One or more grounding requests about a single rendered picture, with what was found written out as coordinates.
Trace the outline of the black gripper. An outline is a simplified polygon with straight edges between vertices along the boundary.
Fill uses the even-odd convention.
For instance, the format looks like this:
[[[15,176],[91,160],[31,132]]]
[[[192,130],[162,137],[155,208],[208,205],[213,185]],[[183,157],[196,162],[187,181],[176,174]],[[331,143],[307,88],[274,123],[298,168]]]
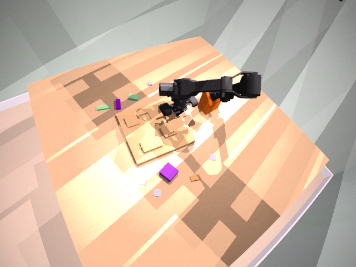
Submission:
[[[176,114],[176,116],[179,116],[186,110],[188,110],[187,105],[192,104],[192,107],[196,107],[199,104],[199,101],[196,99],[195,96],[188,98],[188,99],[180,99],[178,100],[177,98],[174,98],[172,104],[168,104],[167,102],[162,103],[159,105],[159,109],[161,110],[163,116],[169,116],[173,112]]]

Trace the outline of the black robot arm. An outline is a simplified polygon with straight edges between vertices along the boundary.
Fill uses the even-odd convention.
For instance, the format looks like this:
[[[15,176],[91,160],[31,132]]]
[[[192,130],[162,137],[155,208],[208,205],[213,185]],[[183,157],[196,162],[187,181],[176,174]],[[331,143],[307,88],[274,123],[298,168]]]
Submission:
[[[240,82],[233,84],[233,78],[238,75],[243,75]],[[159,83],[159,96],[171,97],[172,102],[174,98],[188,99],[202,92],[209,92],[212,102],[218,98],[223,103],[234,97],[257,98],[261,93],[261,75],[257,72],[242,71],[235,76],[223,76],[220,79],[195,81],[181,78],[173,83]]]

